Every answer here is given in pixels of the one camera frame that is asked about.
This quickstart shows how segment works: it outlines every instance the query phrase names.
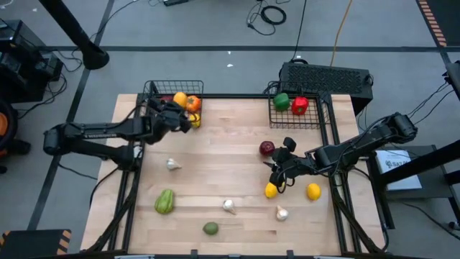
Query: yellow lemon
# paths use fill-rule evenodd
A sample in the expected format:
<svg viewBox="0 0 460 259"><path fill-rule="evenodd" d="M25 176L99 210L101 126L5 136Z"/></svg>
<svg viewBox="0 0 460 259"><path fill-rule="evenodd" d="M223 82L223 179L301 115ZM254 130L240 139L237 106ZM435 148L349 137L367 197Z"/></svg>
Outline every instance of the yellow lemon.
<svg viewBox="0 0 460 259"><path fill-rule="evenodd" d="M278 193L278 190L276 189L276 186L273 183L268 183L267 186L265 187L265 196L268 199L271 199L271 198L275 198L277 193Z"/></svg>
<svg viewBox="0 0 460 259"><path fill-rule="evenodd" d="M307 196L312 201L316 201L321 197L321 188L316 183L310 183L307 186Z"/></svg>

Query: black pole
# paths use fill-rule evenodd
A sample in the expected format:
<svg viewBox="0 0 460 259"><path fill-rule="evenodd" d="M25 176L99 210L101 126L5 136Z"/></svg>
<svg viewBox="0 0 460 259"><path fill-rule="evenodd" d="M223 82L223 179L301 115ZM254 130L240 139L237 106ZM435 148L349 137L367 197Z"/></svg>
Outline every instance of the black pole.
<svg viewBox="0 0 460 259"><path fill-rule="evenodd" d="M77 45L83 54L83 64L89 70L99 69L109 62L109 54L91 42L62 0L40 0L61 29Z"/></svg>
<svg viewBox="0 0 460 259"><path fill-rule="evenodd" d="M377 182L381 187L385 187L389 183L417 175L457 158L460 158L460 140L382 174Z"/></svg>

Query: orange bell pepper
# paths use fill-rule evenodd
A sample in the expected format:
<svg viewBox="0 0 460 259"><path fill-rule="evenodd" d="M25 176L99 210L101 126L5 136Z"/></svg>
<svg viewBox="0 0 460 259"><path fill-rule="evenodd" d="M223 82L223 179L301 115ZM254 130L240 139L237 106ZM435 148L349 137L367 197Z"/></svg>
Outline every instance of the orange bell pepper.
<svg viewBox="0 0 460 259"><path fill-rule="evenodd" d="M196 96L189 96L187 98L187 111L196 112L201 108L201 100Z"/></svg>

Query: green squash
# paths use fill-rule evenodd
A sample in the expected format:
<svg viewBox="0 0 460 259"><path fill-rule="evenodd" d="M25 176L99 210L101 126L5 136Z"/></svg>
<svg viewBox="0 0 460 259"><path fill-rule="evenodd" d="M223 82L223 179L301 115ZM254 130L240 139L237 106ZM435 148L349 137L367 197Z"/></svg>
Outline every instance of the green squash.
<svg viewBox="0 0 460 259"><path fill-rule="evenodd" d="M155 210L160 214L168 214L174 208L174 192L165 189L161 192L160 197L155 202Z"/></svg>

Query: red bell pepper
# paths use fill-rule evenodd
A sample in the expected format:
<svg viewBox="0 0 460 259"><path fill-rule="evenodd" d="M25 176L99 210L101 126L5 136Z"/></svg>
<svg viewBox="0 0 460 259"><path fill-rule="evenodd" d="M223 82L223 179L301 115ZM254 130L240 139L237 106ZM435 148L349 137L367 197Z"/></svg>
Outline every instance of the red bell pepper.
<svg viewBox="0 0 460 259"><path fill-rule="evenodd" d="M293 114L303 115L308 109L308 99L305 97L295 97L293 101Z"/></svg>

